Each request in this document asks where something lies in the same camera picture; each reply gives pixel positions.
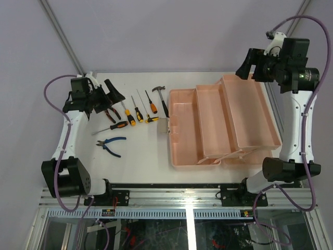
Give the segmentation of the claw hammer black handle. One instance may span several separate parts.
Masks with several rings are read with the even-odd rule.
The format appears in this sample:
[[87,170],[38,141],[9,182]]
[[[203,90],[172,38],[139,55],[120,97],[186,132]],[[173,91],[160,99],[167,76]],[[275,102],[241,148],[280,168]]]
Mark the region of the claw hammer black handle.
[[157,91],[159,93],[165,116],[168,118],[169,117],[169,110],[167,108],[165,100],[163,99],[163,96],[162,96],[162,93],[161,93],[162,90],[165,90],[165,86],[157,86],[157,87],[152,89],[152,92]]

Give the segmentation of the pink plastic tool box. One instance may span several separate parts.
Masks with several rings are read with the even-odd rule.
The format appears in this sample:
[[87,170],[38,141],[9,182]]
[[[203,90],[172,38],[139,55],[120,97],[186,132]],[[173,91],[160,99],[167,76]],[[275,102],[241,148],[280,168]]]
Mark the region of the pink plastic tool box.
[[169,137],[174,168],[258,165],[281,146],[263,86],[223,75],[215,84],[173,89],[169,116],[157,130]]

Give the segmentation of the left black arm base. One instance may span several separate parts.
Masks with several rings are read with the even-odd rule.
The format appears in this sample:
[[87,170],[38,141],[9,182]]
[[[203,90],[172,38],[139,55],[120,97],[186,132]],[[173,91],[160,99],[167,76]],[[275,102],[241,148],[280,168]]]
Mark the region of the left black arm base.
[[104,182],[106,190],[102,194],[94,195],[92,206],[122,207],[129,205],[129,190],[115,190],[107,179],[104,179]]

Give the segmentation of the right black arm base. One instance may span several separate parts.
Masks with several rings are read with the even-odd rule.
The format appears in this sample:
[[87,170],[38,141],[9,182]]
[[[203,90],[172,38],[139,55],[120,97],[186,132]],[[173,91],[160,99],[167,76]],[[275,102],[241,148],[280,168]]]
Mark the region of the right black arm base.
[[252,207],[257,194],[247,190],[246,180],[244,178],[240,183],[220,184],[215,198],[221,201],[223,207]]

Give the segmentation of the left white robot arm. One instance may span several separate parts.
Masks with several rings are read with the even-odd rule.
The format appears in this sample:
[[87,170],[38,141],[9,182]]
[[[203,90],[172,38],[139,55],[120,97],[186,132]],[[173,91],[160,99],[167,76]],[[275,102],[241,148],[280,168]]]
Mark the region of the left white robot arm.
[[105,178],[92,180],[80,155],[81,147],[91,113],[113,110],[113,105],[125,97],[109,79],[99,83],[91,72],[69,77],[71,90],[63,108],[50,104],[63,115],[63,128],[56,151],[50,160],[42,162],[41,171],[51,196],[64,210],[68,208],[61,198],[72,196],[87,196],[85,205],[109,206],[118,200],[111,183]]

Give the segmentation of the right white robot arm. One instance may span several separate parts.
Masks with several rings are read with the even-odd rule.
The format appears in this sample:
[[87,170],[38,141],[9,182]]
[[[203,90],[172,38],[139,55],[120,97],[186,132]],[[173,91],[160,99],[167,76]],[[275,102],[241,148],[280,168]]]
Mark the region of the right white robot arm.
[[266,49],[251,48],[236,71],[242,80],[277,82],[284,101],[284,131],[281,151],[277,158],[266,157],[262,170],[242,181],[237,192],[242,205],[250,205],[256,194],[265,188],[292,183],[320,174],[321,166],[314,163],[312,153],[312,94],[319,83],[319,70],[308,68],[308,39],[288,38],[281,32],[267,32],[271,43]]

